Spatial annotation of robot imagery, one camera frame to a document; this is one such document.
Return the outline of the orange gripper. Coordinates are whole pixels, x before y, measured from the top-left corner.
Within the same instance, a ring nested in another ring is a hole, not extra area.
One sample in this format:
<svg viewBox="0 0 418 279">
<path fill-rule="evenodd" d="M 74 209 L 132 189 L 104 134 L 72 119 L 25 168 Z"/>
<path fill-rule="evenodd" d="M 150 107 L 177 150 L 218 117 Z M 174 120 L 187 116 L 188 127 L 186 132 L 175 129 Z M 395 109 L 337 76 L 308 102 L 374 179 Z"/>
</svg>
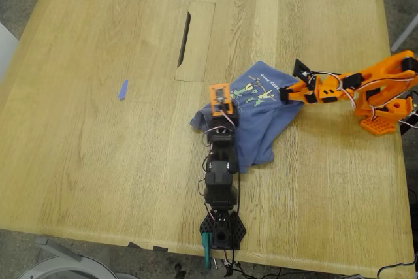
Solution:
<svg viewBox="0 0 418 279">
<path fill-rule="evenodd" d="M 291 102 L 308 104 L 333 103 L 344 96 L 342 91 L 342 78 L 337 74 L 328 74 L 324 81 L 321 81 L 319 76 L 315 74 L 308 79 L 307 84 L 299 80 L 294 84 L 280 88 L 279 91 L 280 100 L 285 104 Z"/>
</svg>

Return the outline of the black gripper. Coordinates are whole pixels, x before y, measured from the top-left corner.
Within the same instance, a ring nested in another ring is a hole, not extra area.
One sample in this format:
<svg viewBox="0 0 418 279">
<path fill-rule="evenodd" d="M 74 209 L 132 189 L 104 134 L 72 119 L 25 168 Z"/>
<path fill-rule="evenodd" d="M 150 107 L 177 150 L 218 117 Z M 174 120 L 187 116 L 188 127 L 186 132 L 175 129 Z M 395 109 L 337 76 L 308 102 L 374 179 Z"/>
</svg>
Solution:
<svg viewBox="0 0 418 279">
<path fill-rule="evenodd" d="M 217 108 L 212 113 L 212 127 L 234 129 L 239 126 L 239 115 L 236 110 Z"/>
</svg>

